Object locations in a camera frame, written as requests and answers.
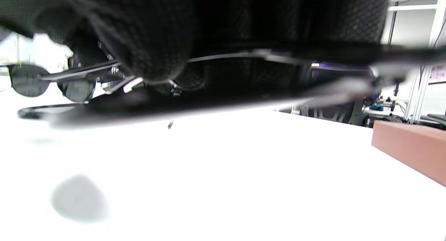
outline dark lens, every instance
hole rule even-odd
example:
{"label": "dark lens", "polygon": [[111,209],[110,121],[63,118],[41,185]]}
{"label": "dark lens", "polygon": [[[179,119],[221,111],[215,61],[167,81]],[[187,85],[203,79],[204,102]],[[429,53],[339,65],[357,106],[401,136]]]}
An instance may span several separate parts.
{"label": "dark lens", "polygon": [[57,86],[59,87],[62,94],[69,100],[82,103],[90,100],[91,97],[93,97],[96,82],[86,79],[80,79],[58,82]]}
{"label": "dark lens", "polygon": [[48,89],[49,81],[39,79],[39,76],[49,75],[45,69],[35,65],[15,65],[9,75],[11,86],[20,95],[37,97]]}

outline poster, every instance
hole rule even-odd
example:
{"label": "poster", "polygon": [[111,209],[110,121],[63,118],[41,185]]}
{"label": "poster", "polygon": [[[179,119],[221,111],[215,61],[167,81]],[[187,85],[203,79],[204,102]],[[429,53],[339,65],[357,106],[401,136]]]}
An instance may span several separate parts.
{"label": "poster", "polygon": [[446,83],[446,65],[432,67],[429,84]]}

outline white table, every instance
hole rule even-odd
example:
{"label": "white table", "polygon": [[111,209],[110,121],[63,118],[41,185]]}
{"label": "white table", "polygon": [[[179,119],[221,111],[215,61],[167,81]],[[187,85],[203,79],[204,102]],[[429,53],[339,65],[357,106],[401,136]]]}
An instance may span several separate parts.
{"label": "white table", "polygon": [[[111,131],[52,132],[17,123],[21,128],[1,139],[0,240],[443,241],[446,235],[446,189],[374,149],[372,129],[239,111],[177,120],[170,130],[169,122],[116,127],[121,140],[106,150],[94,146],[116,139]],[[92,138],[95,145],[85,142]],[[52,208],[54,188],[79,174],[107,197],[105,220],[77,222]]]}

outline sunglasses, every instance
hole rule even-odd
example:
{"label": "sunglasses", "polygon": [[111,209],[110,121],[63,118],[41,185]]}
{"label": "sunglasses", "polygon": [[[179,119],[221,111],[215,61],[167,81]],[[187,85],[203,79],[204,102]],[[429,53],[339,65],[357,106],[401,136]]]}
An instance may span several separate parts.
{"label": "sunglasses", "polygon": [[[88,78],[87,74],[117,66],[118,63],[107,62],[87,68],[78,68],[50,74],[46,69],[32,64],[3,65],[9,70],[11,87],[20,95],[38,97],[45,93],[52,82],[62,94],[73,102],[88,101],[93,97],[96,80]],[[101,77],[101,82],[116,80],[116,76]]]}

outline cardboard box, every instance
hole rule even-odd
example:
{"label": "cardboard box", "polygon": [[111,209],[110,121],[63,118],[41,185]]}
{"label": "cardboard box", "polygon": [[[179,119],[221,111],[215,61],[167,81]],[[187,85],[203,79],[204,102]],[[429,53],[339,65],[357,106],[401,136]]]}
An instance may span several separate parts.
{"label": "cardboard box", "polygon": [[375,121],[371,144],[446,187],[446,131]]}

